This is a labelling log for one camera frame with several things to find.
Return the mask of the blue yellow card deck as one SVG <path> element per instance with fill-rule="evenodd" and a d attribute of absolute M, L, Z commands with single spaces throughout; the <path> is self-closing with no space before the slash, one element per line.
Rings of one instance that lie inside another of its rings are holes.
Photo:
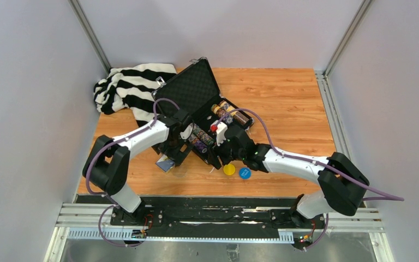
<path fill-rule="evenodd" d="M 166 155 L 162 155 L 155 164 L 163 172 L 169 172 L 176 166 L 176 163 Z"/>

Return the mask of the blue 10 poker chip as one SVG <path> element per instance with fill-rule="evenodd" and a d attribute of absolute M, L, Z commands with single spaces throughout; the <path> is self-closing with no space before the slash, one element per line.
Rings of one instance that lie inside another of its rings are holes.
<path fill-rule="evenodd" d="M 238 174 L 241 179 L 247 180 L 251 177 L 252 171 L 249 168 L 240 168 Z"/>

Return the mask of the black poker set case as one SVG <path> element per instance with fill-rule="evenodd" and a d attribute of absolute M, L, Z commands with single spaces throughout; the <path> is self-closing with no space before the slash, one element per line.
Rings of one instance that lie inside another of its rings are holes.
<path fill-rule="evenodd" d="M 187 111 L 191 115 L 193 123 L 203 129 L 214 140 L 216 139 L 216 135 L 210 133 L 210 126 L 217 120 L 216 117 L 218 116 L 211 111 L 211 106 L 225 100 L 234 108 L 238 108 L 221 94 L 216 78 L 206 57 L 193 59 L 191 65 L 183 69 L 170 80 L 164 81 L 164 83 L 152 93 L 152 97 L 154 100 L 167 98 L 175 102 L 180 109 Z M 175 106 L 169 102 L 159 102 L 157 106 L 160 111 L 167 116 L 172 116 L 177 111 Z M 248 130 L 254 124 L 254 120 L 245 112 L 241 113 L 249 118 L 248 124 L 241 125 L 235 122 L 227 125 L 239 126 Z M 208 164 L 207 153 L 200 153 L 196 148 L 193 149 L 193 152 Z"/>

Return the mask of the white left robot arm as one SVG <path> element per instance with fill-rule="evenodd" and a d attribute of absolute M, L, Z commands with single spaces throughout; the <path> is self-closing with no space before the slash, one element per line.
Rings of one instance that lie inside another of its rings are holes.
<path fill-rule="evenodd" d="M 103 190 L 125 210 L 126 221 L 140 225 L 145 220 L 145 210 L 141 198 L 127 184 L 129 162 L 155 146 L 175 167 L 180 166 L 193 149 L 188 141 L 192 124 L 191 116 L 179 109 L 173 116 L 160 115 L 130 133 L 115 138 L 102 135 L 96 139 L 82 174 L 87 183 Z"/>

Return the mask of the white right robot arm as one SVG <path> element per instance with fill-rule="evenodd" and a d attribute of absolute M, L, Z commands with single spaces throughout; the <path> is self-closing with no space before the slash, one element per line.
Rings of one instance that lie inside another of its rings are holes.
<path fill-rule="evenodd" d="M 224 158 L 241 161 L 253 171 L 292 175 L 320 186 L 313 194 L 298 196 L 290 212 L 291 223 L 296 227 L 305 227 L 316 215 L 332 211 L 353 216 L 362 203 L 366 190 L 358 184 L 367 186 L 369 181 L 342 153 L 334 152 L 330 157 L 291 153 L 255 143 L 242 128 L 224 123 L 212 124 L 210 131 Z"/>

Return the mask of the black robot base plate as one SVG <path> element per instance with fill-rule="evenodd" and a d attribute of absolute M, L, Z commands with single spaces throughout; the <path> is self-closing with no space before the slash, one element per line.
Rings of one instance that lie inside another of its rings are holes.
<path fill-rule="evenodd" d="M 317 215 L 296 225 L 288 218 L 294 198 L 223 198 L 143 196 L 139 213 L 114 208 L 111 225 L 145 227 L 149 236 L 215 239 L 273 239 L 279 230 L 318 233 L 325 225 Z"/>

